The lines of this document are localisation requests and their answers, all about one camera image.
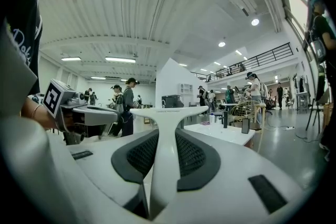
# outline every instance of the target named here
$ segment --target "floor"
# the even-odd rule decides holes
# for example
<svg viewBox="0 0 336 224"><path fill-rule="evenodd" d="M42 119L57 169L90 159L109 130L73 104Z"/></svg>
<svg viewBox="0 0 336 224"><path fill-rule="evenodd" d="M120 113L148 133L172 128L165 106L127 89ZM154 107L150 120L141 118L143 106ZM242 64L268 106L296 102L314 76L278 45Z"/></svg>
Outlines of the floor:
<svg viewBox="0 0 336 224"><path fill-rule="evenodd" d="M276 108L272 110L273 115L266 113L266 124L264 138L260 148L260 154L277 165L280 169L290 175L302 188L307 188L318 182L323 173L326 162L326 152L319 147L318 124L310 126L305 131L309 113L297 114L294 109ZM193 116L192 119L185 119L184 125L196 124L208 121L208 116ZM295 129L287 131L286 126ZM134 132L142 132L157 128L156 125L144 124L143 118L137 116L134 119ZM98 140L97 136L86 138L82 143L92 143L104 140L118 139L114 136L106 136ZM257 150L260 134L254 138L254 150ZM150 188L151 173L144 180L147 191Z"/></svg>

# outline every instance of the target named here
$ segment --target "tripod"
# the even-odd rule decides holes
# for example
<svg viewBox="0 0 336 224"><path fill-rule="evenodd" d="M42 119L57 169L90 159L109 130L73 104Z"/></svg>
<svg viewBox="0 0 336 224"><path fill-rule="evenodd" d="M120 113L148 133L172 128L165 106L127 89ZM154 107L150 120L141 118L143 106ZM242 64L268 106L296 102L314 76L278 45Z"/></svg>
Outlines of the tripod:
<svg viewBox="0 0 336 224"><path fill-rule="evenodd" d="M313 102L311 104L311 110L310 110L310 114L309 114L309 120L308 120L308 123L307 123L307 127L306 127L306 130L308 129L308 126L309 126L309 122L310 122L310 118L311 118L311 115L313 113L313 108L314 108L314 101L315 99L313 99ZM315 125L315 121L316 121L316 117L318 118L318 122L319 122L319 133L320 134L320 107L319 107L319 102L316 101L316 106L317 106L317 109L316 109L316 113L315 113L315 117L314 117L314 122L313 122L313 126Z"/></svg>

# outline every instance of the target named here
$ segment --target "black mesh panel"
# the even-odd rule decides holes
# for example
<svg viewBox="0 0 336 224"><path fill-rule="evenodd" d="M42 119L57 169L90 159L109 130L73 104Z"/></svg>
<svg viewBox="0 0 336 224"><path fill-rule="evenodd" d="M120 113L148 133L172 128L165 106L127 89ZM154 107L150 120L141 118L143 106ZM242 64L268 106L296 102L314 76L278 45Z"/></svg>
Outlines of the black mesh panel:
<svg viewBox="0 0 336 224"><path fill-rule="evenodd" d="M128 162L145 177L151 169L159 135L142 142L127 152Z"/></svg>
<svg viewBox="0 0 336 224"><path fill-rule="evenodd" d="M181 177L187 176L205 164L204 151L179 134L175 134Z"/></svg>

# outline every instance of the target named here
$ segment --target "white shirt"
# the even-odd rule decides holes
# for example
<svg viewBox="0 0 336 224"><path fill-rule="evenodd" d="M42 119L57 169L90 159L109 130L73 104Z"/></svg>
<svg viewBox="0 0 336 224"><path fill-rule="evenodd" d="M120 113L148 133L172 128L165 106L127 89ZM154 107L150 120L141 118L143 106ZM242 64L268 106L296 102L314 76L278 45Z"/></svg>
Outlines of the white shirt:
<svg viewBox="0 0 336 224"><path fill-rule="evenodd" d="M213 102L215 97L216 97L216 95L213 92L209 93L209 101L210 102Z"/></svg>
<svg viewBox="0 0 336 224"><path fill-rule="evenodd" d="M251 87L253 87L253 85L257 86L254 91L251 91L251 96L261 96L261 93L260 93L260 81L257 78L255 78L251 82L252 82Z"/></svg>

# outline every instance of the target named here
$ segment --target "bracelet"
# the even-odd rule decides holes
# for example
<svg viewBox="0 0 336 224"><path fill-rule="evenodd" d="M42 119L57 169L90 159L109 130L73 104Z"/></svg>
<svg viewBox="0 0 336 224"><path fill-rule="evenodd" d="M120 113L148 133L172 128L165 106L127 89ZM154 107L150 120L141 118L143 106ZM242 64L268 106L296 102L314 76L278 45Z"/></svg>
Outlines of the bracelet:
<svg viewBox="0 0 336 224"><path fill-rule="evenodd" d="M36 110L37 110L40 106L42 106L42 105L39 104L37 107L34 108L34 110L32 111L32 113L31 113L31 115L30 115L30 118L31 118L31 119L34 118L35 112L36 112Z"/></svg>

